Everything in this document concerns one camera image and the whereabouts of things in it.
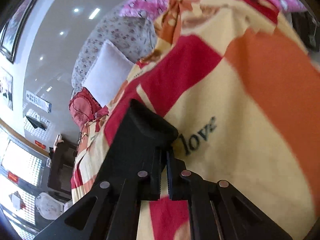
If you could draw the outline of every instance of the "black metal bracket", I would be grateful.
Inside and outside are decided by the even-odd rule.
[[[178,131],[136,100],[119,126],[91,191],[35,240],[134,240],[142,200],[160,198],[167,166],[171,200],[188,200],[193,240],[292,240],[225,180],[203,180],[174,157]]]

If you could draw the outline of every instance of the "picture frame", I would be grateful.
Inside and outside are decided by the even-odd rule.
[[[0,67],[0,106],[7,106],[13,110],[12,91],[13,77],[4,68]]]
[[[14,63],[21,33],[37,0],[24,0],[0,32],[0,52]]]

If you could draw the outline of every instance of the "black wire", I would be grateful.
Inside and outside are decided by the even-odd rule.
[[[82,111],[80,111],[80,110],[78,110],[78,109],[75,109],[74,101],[72,102],[72,107],[73,107],[74,110],[80,112],[81,114],[84,114],[84,115],[88,118],[88,120],[87,120],[87,121],[83,124],[83,126],[82,126],[81,132],[79,133],[79,136],[78,136],[78,138],[79,138],[79,137],[81,137],[81,135],[82,135],[82,131],[83,131],[84,125],[87,126],[87,133],[89,132],[89,131],[88,131],[88,122],[89,122],[90,118],[89,118],[89,116],[87,116],[84,112],[82,112]],[[89,135],[88,135],[88,134],[84,134],[80,139],[77,140],[77,143],[79,144],[79,143],[81,142],[81,140],[82,140],[85,136],[89,136]]]

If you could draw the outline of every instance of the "metal pin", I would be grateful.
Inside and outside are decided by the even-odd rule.
[[[189,177],[191,175],[191,171],[184,170],[184,171],[181,172],[181,175],[184,176],[184,177]]]
[[[103,181],[103,182],[100,183],[100,188],[105,189],[105,188],[108,188],[108,187],[110,187],[110,183],[109,182]]]
[[[139,171],[138,172],[138,176],[140,177],[140,178],[144,178],[144,177],[146,177],[148,175],[148,172],[146,172],[146,171]]]
[[[229,186],[229,182],[227,182],[226,180],[220,180],[219,181],[219,186],[220,187],[228,187]]]

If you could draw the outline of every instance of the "white pillow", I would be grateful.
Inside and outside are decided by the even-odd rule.
[[[116,96],[133,65],[111,41],[106,40],[82,86],[103,107]]]

